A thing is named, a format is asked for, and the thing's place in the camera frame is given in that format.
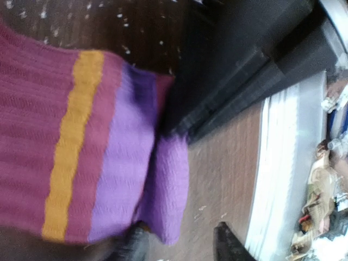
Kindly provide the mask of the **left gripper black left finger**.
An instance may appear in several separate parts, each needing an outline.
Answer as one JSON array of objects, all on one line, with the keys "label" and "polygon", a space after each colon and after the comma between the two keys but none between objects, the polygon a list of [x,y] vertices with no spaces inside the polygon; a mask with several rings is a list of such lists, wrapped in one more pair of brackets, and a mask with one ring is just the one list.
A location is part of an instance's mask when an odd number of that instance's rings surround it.
[{"label": "left gripper black left finger", "polygon": [[117,239],[108,260],[148,260],[149,236],[149,227],[142,221],[137,222],[131,226],[125,236]]}]

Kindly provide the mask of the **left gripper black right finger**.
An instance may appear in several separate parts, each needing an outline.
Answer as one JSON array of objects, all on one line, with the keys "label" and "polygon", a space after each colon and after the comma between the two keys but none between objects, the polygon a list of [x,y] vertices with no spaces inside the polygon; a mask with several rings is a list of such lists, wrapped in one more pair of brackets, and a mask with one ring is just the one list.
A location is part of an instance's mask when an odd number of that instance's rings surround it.
[{"label": "left gripper black right finger", "polygon": [[214,228],[213,250],[215,261],[256,261],[225,222]]}]

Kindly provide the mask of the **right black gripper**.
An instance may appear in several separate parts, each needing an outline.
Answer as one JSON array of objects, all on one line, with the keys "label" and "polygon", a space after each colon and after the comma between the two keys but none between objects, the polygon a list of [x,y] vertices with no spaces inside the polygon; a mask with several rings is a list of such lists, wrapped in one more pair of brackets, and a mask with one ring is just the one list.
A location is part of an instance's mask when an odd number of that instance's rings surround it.
[{"label": "right black gripper", "polygon": [[160,130],[195,143],[263,99],[343,66],[344,1],[192,1]]}]

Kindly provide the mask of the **maroon orange purple striped sock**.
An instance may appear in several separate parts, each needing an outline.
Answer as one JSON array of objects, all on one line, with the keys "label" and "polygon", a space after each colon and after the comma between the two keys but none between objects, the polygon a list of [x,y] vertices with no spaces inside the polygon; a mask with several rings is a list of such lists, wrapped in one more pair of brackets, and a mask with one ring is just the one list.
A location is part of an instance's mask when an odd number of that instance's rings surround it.
[{"label": "maroon orange purple striped sock", "polygon": [[143,221],[175,243],[189,166],[185,137],[158,130],[172,81],[1,25],[1,225],[87,244]]}]

